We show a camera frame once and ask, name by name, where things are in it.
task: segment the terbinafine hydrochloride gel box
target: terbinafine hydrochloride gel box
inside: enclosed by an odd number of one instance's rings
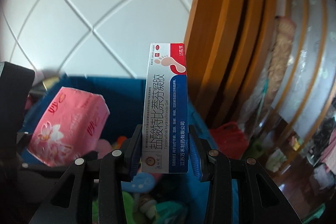
[[[152,43],[142,126],[142,171],[188,172],[188,96],[183,43]]]

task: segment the wooden floor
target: wooden floor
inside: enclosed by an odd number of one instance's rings
[[[333,194],[333,191],[324,191],[314,195],[309,179],[313,171],[314,168],[307,159],[298,156],[282,175],[274,176],[271,172],[269,174],[301,219],[329,200]]]

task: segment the metal screw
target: metal screw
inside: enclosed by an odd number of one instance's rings
[[[210,156],[216,157],[216,156],[218,156],[218,154],[219,154],[219,152],[218,152],[218,150],[216,150],[216,149],[211,149],[211,150],[209,151],[209,155],[210,155]]]
[[[122,152],[120,150],[114,150],[112,152],[112,155],[115,156],[115,157],[119,157],[121,154],[122,154]]]
[[[255,160],[255,158],[248,158],[246,161],[250,165],[255,165],[257,163],[257,161]]]
[[[84,163],[84,159],[82,158],[78,158],[77,160],[75,160],[75,165],[82,165]]]

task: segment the pink tissue pack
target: pink tissue pack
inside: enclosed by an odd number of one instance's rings
[[[109,115],[101,95],[62,87],[38,123],[28,151],[48,166],[69,165],[95,150]]]

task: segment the plastic bag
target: plastic bag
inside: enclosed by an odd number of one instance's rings
[[[231,159],[239,160],[249,146],[249,141],[236,122],[228,122],[209,131],[219,150]]]
[[[275,173],[286,160],[287,158],[283,152],[280,149],[277,149],[268,157],[265,167]]]
[[[110,111],[101,95],[62,87],[44,112],[28,151],[50,167],[95,150]]]
[[[320,185],[320,190],[330,189],[335,185],[335,177],[331,172],[326,172],[325,165],[322,164],[314,169],[314,178]]]

